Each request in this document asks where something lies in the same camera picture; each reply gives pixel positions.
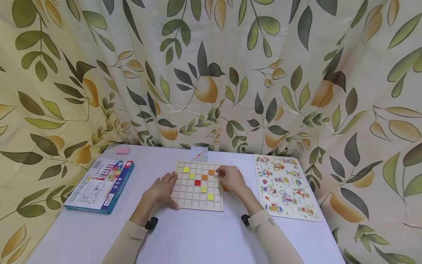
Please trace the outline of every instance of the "game box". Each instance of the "game box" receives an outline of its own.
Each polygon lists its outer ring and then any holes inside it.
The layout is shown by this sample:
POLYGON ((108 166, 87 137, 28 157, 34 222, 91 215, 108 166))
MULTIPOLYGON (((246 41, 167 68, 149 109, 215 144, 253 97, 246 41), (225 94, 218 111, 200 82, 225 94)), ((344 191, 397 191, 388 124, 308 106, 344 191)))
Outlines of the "game box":
POLYGON ((98 158, 64 206, 70 210, 111 214, 134 167, 133 161, 98 158))

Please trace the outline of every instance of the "white table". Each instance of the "white table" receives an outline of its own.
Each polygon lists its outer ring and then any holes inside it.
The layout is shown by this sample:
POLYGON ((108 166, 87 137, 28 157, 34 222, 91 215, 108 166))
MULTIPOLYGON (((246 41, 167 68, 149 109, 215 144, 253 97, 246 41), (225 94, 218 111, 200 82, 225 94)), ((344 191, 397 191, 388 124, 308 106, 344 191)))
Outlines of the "white table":
MULTIPOLYGON (((122 195, 111 215, 64 209, 42 239, 27 264, 100 263, 125 221, 129 219, 142 193, 157 177, 173 171, 178 161, 188 161, 190 150, 130 146, 129 155, 116 155, 118 145, 103 153, 105 158, 135 162, 122 195)), ((235 165, 246 184, 257 196, 253 155, 209 152, 208 162, 235 165)), ((225 193, 224 212, 158 208, 159 219, 147 234, 136 263, 142 264, 219 264, 268 263, 255 234, 246 228, 246 213, 240 200, 225 193)), ((311 222, 274 217, 305 263, 344 263, 325 219, 311 222)))

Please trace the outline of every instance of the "pattern card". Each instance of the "pattern card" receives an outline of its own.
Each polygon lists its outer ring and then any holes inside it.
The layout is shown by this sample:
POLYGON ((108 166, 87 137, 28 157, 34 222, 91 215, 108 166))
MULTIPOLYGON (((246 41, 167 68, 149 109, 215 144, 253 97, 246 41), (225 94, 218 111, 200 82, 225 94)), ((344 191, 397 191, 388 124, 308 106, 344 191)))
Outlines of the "pattern card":
POLYGON ((321 222, 321 211, 299 161, 254 155, 262 206, 272 216, 321 222))
POLYGON ((208 161, 208 148, 207 147, 191 147, 190 148, 190 161, 207 162, 208 161))
POLYGON ((202 162, 178 162, 178 179, 171 198, 180 208, 224 211, 223 187, 215 170, 220 165, 202 162))

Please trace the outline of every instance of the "cartoon figure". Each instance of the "cartoon figure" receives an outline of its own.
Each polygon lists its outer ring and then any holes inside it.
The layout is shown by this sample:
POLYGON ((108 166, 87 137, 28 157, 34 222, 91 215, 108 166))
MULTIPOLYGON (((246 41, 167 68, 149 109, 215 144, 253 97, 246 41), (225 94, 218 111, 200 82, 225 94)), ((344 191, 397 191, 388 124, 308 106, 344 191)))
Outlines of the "cartoon figure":
POLYGON ((310 207, 309 205, 307 205, 306 207, 298 206, 298 210, 299 212, 304 212, 315 219, 319 218, 319 216, 314 212, 312 207, 310 207))
POLYGON ((290 163, 290 164, 293 164, 293 165, 297 165, 298 164, 295 160, 291 160, 291 159, 283 159, 283 162, 284 163, 290 163))
POLYGON ((289 181, 289 179, 288 178, 286 178, 286 177, 283 177, 283 178, 274 178, 274 180, 276 181, 276 182, 281 182, 281 183, 284 183, 285 185, 287 185, 287 186, 290 186, 290 181, 289 181))
POLYGON ((274 170, 275 171, 279 171, 279 170, 284 169, 284 166, 281 163, 274 163, 274 161, 272 161, 272 164, 274 164, 274 170))
POLYGON ((274 189, 271 185, 268 185, 268 186, 266 186, 266 187, 262 187, 262 186, 260 186, 261 187, 261 193, 263 193, 263 192, 267 192, 267 193, 269 193, 271 196, 275 196, 275 197, 278 197, 279 195, 277 194, 277 190, 276 189, 274 189))
POLYGON ((303 188, 293 188, 293 195, 300 195, 302 198, 310 198, 309 193, 305 192, 303 188))
POLYGON ((280 190, 280 194, 281 194, 281 199, 282 199, 282 203, 284 205, 289 205, 289 203, 292 204, 298 204, 298 201, 296 200, 296 198, 290 198, 290 195, 288 195, 285 191, 280 190))
POLYGON ((283 212, 283 208, 279 206, 277 203, 272 203, 270 206, 265 204, 265 209, 270 210, 272 212, 276 212, 278 214, 283 212))
POLYGON ((259 172, 258 172, 258 174, 259 174, 259 176, 260 176, 260 177, 267 177, 267 179, 268 179, 270 176, 272 176, 272 175, 273 175, 273 173, 272 173, 272 172, 270 172, 270 171, 268 171, 268 170, 266 170, 266 169, 264 169, 263 171, 259 171, 259 172))
POLYGON ((270 161, 269 157, 257 157, 257 162, 265 163, 265 165, 267 165, 269 161, 270 161))
POLYGON ((295 176, 296 178, 299 178, 299 179, 303 179, 303 177, 300 175, 300 173, 299 172, 297 172, 297 171, 286 171, 286 173, 287 174, 290 174, 290 175, 293 175, 293 176, 295 176))

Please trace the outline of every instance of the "curtain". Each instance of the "curtain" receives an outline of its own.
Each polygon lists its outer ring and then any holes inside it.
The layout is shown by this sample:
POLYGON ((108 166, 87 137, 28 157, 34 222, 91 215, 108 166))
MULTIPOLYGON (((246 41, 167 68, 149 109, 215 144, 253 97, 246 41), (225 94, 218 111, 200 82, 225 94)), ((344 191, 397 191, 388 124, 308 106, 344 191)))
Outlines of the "curtain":
POLYGON ((422 261, 418 0, 0 10, 0 262, 114 143, 297 157, 348 263, 422 261))

